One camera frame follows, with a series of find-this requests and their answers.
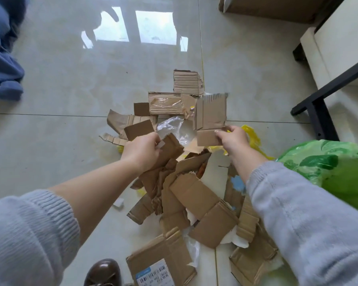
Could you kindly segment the person's right hand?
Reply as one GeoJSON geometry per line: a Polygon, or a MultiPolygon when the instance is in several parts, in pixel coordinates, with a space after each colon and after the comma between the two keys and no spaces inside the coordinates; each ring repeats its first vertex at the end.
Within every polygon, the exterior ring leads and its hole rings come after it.
{"type": "Polygon", "coordinates": [[[228,125],[224,129],[220,130],[224,130],[229,133],[228,139],[226,141],[221,141],[221,144],[232,160],[244,156],[251,150],[247,134],[240,127],[228,125]]]}

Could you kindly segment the person's left hand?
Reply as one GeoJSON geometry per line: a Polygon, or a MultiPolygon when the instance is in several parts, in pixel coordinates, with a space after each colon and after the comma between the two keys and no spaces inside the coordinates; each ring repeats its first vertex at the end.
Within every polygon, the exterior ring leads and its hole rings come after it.
{"type": "Polygon", "coordinates": [[[128,141],[121,156],[121,161],[128,164],[138,175],[153,167],[158,158],[154,156],[155,145],[161,139],[156,132],[136,137],[128,141]]]}

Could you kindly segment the long torn brown cardboard strip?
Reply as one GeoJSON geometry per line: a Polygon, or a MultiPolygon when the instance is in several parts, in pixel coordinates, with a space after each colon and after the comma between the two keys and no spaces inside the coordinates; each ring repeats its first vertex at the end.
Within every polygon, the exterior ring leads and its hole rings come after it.
{"type": "Polygon", "coordinates": [[[166,166],[170,159],[178,158],[184,151],[184,147],[179,143],[174,134],[167,134],[162,141],[164,145],[161,147],[157,162],[148,171],[139,176],[143,187],[149,195],[154,191],[154,187],[159,177],[159,171],[166,166]]]}

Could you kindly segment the corrugated cardboard sheet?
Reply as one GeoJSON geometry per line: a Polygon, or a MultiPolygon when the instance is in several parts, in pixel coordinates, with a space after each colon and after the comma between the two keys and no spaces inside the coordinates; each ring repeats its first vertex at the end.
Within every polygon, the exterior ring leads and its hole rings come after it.
{"type": "Polygon", "coordinates": [[[221,146],[215,134],[222,130],[227,120],[228,93],[208,94],[197,101],[193,113],[193,129],[196,131],[197,146],[221,146]]]}

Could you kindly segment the person's left forearm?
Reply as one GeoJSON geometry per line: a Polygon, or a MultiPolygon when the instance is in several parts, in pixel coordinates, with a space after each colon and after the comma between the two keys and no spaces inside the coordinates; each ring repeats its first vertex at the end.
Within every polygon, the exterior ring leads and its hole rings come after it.
{"type": "Polygon", "coordinates": [[[51,189],[0,199],[0,286],[59,286],[101,219],[143,170],[111,163],[51,189]]]}

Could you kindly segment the person's right forearm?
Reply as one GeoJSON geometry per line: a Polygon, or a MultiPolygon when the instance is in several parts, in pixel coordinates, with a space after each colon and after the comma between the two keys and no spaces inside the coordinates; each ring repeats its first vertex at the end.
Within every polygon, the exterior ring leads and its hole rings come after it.
{"type": "Polygon", "coordinates": [[[358,286],[358,210],[247,146],[228,149],[300,286],[358,286]]]}

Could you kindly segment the clear plastic wrap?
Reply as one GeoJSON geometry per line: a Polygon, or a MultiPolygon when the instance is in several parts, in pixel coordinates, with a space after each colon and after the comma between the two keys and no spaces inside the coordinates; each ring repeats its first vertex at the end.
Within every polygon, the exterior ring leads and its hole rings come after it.
{"type": "Polygon", "coordinates": [[[196,137],[193,130],[192,121],[185,120],[182,116],[173,116],[168,119],[159,119],[157,124],[157,133],[160,138],[172,133],[179,143],[187,146],[196,137]]]}

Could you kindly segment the yellow plastic bag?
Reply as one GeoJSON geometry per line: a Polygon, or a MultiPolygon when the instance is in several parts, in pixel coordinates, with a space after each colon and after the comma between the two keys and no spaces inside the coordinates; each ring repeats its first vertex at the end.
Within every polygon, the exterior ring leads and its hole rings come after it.
{"type": "Polygon", "coordinates": [[[258,135],[256,134],[255,130],[252,127],[248,125],[243,125],[241,126],[241,129],[243,129],[244,132],[247,134],[249,146],[252,149],[262,154],[268,160],[275,160],[274,157],[268,156],[266,153],[263,152],[263,150],[261,149],[261,145],[262,145],[261,139],[258,137],[258,135]]]}

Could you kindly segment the pile of cardboard pieces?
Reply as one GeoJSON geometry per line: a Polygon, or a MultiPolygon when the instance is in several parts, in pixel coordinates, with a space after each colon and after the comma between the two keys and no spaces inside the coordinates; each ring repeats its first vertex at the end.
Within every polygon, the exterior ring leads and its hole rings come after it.
{"type": "MultiPolygon", "coordinates": [[[[175,69],[173,85],[173,92],[149,92],[148,102],[135,103],[132,115],[110,110],[107,124],[118,136],[105,133],[101,139],[121,152],[128,141],[157,132],[159,119],[182,116],[193,122],[196,101],[207,95],[199,73],[175,69]]],[[[159,171],[151,195],[139,177],[134,181],[131,188],[144,193],[127,216],[141,225],[155,214],[162,234],[178,227],[190,252],[191,265],[197,268],[203,244],[189,233],[217,203],[224,203],[239,219],[236,237],[229,243],[235,246],[229,257],[231,273],[241,286],[257,286],[265,274],[282,267],[283,260],[254,212],[241,178],[221,146],[199,147],[195,137],[183,147],[183,153],[159,171]]]]}

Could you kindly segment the cardboard flap with shipping label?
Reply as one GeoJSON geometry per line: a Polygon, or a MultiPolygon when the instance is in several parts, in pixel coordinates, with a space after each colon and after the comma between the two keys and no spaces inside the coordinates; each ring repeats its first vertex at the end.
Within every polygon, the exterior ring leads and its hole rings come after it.
{"type": "Polygon", "coordinates": [[[197,275],[178,227],[127,257],[134,286],[187,286],[197,275]]]}

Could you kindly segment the green patterned plastic bag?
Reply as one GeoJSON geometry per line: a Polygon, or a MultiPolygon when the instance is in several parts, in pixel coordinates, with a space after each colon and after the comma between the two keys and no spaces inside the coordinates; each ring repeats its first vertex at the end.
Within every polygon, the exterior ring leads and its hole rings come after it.
{"type": "Polygon", "coordinates": [[[276,159],[358,210],[358,144],[311,140],[276,159]]]}

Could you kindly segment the brown leather shoe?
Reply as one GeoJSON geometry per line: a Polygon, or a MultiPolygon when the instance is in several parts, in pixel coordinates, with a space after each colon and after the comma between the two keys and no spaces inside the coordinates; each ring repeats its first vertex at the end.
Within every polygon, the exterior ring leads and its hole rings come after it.
{"type": "Polygon", "coordinates": [[[122,286],[119,264],[114,259],[102,259],[93,264],[84,286],[122,286]]]}

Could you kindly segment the large brown cardboard box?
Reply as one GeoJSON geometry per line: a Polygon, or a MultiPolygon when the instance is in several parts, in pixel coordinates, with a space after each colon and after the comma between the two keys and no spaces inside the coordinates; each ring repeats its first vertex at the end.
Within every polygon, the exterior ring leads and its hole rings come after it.
{"type": "Polygon", "coordinates": [[[219,0],[222,13],[250,15],[296,23],[314,23],[341,0],[219,0]]]}

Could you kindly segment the blue fabric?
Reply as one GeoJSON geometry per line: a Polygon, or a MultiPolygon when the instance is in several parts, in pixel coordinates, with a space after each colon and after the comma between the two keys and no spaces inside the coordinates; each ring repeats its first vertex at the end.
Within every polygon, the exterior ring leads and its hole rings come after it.
{"type": "Polygon", "coordinates": [[[12,55],[29,0],[0,0],[0,100],[19,101],[23,67],[12,55]]]}

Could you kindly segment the black sofa frame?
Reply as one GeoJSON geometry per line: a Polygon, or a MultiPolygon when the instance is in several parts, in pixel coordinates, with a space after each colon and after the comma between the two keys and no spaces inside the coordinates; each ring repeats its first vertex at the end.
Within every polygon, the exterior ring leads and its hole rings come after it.
{"type": "Polygon", "coordinates": [[[358,143],[358,62],[291,110],[307,113],[316,139],[358,143]]]}

